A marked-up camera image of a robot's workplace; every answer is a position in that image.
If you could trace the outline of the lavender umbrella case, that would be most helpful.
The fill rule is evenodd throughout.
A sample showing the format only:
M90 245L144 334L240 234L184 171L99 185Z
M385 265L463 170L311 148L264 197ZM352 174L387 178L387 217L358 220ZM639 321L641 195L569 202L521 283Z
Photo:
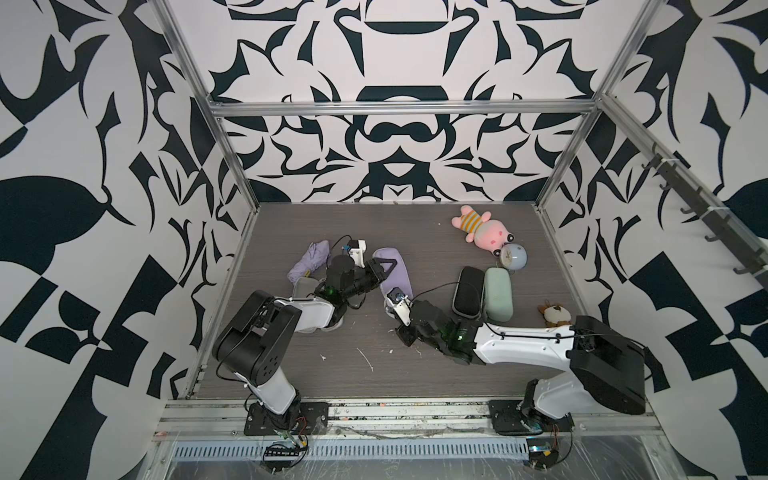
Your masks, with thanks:
M380 290L384 297L385 312L389 317L395 319L396 318L395 311L388 304L388 300L387 300L388 293L394 288L399 288L409 299L414 298L414 293L413 293L413 289L412 289L412 285L410 282L410 277L408 275L405 261L403 260L400 252L396 248L392 248L392 247L383 247L383 248L377 249L373 253L373 257L376 259L396 261L396 265L392 269L388 278L385 281L383 281L380 285Z

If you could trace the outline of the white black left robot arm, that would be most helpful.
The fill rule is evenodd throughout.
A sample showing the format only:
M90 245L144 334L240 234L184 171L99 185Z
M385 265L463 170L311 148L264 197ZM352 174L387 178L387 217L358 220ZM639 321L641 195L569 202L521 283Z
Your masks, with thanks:
M378 288L397 266L396 259L357 264L351 256L338 255L310 297L282 298L256 290L219 334L213 356L233 374L233 381L250 390L273 425L288 430L301 403L299 391L281 368L293 335L337 325L351 307L351 298Z

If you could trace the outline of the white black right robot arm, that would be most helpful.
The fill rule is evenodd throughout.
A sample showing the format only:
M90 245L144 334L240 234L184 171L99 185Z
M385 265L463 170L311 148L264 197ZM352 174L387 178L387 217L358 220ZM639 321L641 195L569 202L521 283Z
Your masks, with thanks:
M645 353L601 321L579 316L565 326L516 328L458 320L426 300L395 294L387 313L399 320L398 337L420 341L462 365L521 364L556 370L532 380L521 414L560 420L569 414L646 411Z

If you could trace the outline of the pink plush pig toy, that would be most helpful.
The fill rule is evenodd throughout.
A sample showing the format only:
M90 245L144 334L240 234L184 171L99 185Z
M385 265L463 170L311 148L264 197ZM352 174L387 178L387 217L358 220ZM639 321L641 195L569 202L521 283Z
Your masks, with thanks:
M478 213L473 207L463 205L460 214L451 219L451 225L465 233L465 241L478 248L500 256L502 248L515 241L514 234L492 214Z

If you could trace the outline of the blue round alarm clock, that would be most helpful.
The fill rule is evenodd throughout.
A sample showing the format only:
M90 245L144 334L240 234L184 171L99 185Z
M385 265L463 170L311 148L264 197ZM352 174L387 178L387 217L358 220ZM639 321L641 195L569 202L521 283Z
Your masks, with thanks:
M518 243L508 243L499 250L497 266L504 268L510 275L525 268L527 263L528 253Z

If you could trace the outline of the brown white plush dog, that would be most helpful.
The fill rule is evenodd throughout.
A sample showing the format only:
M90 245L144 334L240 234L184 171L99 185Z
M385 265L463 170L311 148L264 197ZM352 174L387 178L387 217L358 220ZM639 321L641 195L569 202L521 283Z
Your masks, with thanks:
M556 328L572 324L573 316L562 304L546 301L544 304L539 305L537 309L543 317L547 328Z

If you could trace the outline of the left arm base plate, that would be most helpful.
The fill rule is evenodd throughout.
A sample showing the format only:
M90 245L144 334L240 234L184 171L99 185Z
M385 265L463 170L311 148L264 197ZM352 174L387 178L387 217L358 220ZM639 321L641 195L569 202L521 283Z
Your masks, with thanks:
M327 402L294 402L283 414L275 414L261 403L252 403L243 433L245 436L323 433L328 425L329 407Z

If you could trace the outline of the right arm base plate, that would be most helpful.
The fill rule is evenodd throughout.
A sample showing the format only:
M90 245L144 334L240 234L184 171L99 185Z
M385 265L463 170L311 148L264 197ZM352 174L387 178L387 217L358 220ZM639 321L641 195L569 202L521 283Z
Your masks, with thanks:
M531 399L490 400L488 402L492 429L502 436L537 436L570 432L574 423L570 414L552 419L534 408Z

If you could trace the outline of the aluminium cage frame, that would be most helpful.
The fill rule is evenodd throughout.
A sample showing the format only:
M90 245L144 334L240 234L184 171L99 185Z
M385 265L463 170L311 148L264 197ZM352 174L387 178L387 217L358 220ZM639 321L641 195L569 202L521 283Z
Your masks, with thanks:
M221 331L286 297L310 243L396 248L445 312L497 257L451 225L489 211L528 253L513 327L562 304L647 346L646 396L735 426L767 405L767 292L644 171L657 143L766 245L763 1L163 1L249 205Z

